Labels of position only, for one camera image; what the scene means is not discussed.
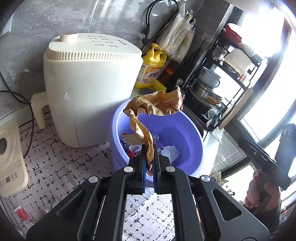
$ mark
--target brown paper bag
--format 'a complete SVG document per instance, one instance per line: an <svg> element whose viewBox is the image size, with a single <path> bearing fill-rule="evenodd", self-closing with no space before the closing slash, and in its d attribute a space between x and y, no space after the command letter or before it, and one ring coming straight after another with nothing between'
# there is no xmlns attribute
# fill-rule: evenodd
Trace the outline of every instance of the brown paper bag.
<svg viewBox="0 0 296 241"><path fill-rule="evenodd" d="M154 155L153 140L149 130L137 119L139 113L150 115L172 115L180 110L183 103L180 88L175 91L165 93L164 91L156 91L152 94L140 95L133 98L123 110L130 118L130 127L133 134L123 133L123 138L130 145L145 144L147 147L147 167L152 167Z"/></svg>

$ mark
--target black and white rug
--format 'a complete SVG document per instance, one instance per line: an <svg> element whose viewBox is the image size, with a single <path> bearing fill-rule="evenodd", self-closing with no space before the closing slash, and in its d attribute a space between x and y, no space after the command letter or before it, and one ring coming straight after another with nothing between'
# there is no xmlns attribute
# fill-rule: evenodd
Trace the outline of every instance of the black and white rug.
<svg viewBox="0 0 296 241"><path fill-rule="evenodd" d="M71 193L89 176L112 175L112 152L109 142L88 148L71 148L58 137L50 114L46 127L34 133L32 147L25 158L29 182L25 189L5 199L4 206L15 227L25 236L51 207ZM31 123L20 128L23 153L31 136ZM22 206L29 215L27 222L14 213ZM153 188L145 194L128 195L122 240L171 240L174 237L173 207L170 195L157 195Z"/></svg>

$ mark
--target human hand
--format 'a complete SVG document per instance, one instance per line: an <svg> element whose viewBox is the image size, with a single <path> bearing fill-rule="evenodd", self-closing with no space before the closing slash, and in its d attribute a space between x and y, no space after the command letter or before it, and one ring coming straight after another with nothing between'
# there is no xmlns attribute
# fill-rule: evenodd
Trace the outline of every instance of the human hand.
<svg viewBox="0 0 296 241"><path fill-rule="evenodd" d="M248 208L254 208L260 206L260 192L258 188L258 179L262 170L256 170L253 174L253 180L250 181L249 190L247 191L247 196L245 198L245 205ZM274 209L281 199L281 193L279 191L279 187L276 185L266 182L264 185L265 191L271 195L271 198L267 205L265 206L263 211L270 211Z"/></svg>

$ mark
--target black cable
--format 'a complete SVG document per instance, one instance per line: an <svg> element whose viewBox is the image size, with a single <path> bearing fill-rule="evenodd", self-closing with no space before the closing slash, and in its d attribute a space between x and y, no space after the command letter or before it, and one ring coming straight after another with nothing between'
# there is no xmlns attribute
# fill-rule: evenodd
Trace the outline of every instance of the black cable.
<svg viewBox="0 0 296 241"><path fill-rule="evenodd" d="M12 95L17 95L17 96L23 98L25 100L24 103L27 104L27 105L29 105L29 107L30 107L31 115L32 115L32 133L31 133L31 139L30 139L30 143L29 143L28 149L27 149L26 153L23 155L23 157L25 158L28 155L29 150L31 148L32 140L33 140L33 134L34 134L34 113L33 113L32 106L31 106L30 102L24 96L22 96L21 94L19 94L17 92L14 92L14 91L11 91L11 90L7 90L7 91L0 90L0 93L9 93L9 94L12 94Z"/></svg>
<svg viewBox="0 0 296 241"><path fill-rule="evenodd" d="M11 89L9 88L8 84L6 83L1 71L0 71L0 78L2 79L2 82L4 83L5 87L11 91ZM15 98L18 102L22 103L22 104L27 104L26 102L20 100L19 98L17 98L14 94L11 94L13 96L13 98Z"/></svg>
<svg viewBox="0 0 296 241"><path fill-rule="evenodd" d="M176 3L177 5L177 10L174 14L174 16L167 22L165 23L161 28L160 30L157 32L156 35L154 35L152 38L148 38L148 35L149 35L149 32L150 32L150 14L151 14L151 11L152 11L152 8L155 6L156 3L160 2L160 1L163 1L163 0L155 0L154 2L152 2L148 8L147 8L147 12L146 12L146 28L145 28L145 38L142 39L142 43L143 43L143 46L141 48L141 50L152 40L154 39L155 37L157 37L158 35L160 35L163 30L176 18L176 16L178 15L179 13L179 5L177 3L176 0L170 0L170 1L173 1Z"/></svg>
<svg viewBox="0 0 296 241"><path fill-rule="evenodd" d="M26 124L30 123L32 120L29 120L29 121L27 121L26 123L23 123L23 124L21 124L21 125L19 126L19 128L21 128L22 126L24 126L24 125L26 125Z"/></svg>

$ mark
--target plastic bag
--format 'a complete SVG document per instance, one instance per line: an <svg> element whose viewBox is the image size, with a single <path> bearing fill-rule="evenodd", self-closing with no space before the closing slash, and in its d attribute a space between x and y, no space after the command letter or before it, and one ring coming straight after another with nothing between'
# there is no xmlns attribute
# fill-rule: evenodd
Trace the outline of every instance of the plastic bag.
<svg viewBox="0 0 296 241"><path fill-rule="evenodd" d="M187 0L181 0L178 2L178 6L179 6L179 14L185 18L185 4L186 4Z"/></svg>
<svg viewBox="0 0 296 241"><path fill-rule="evenodd" d="M168 56L176 52L188 31L195 24L195 19L191 24L189 23L190 20L191 18L186 19L178 14L168 29L160 37L158 46Z"/></svg>
<svg viewBox="0 0 296 241"><path fill-rule="evenodd" d="M183 41L182 41L181 45L179 46L179 48L177 49L177 51L170 56L170 60L174 60L179 63L181 63L183 61L184 57L186 56L186 54L191 46L194 34L195 34L195 27L190 29L190 31L187 33L187 35L183 39Z"/></svg>

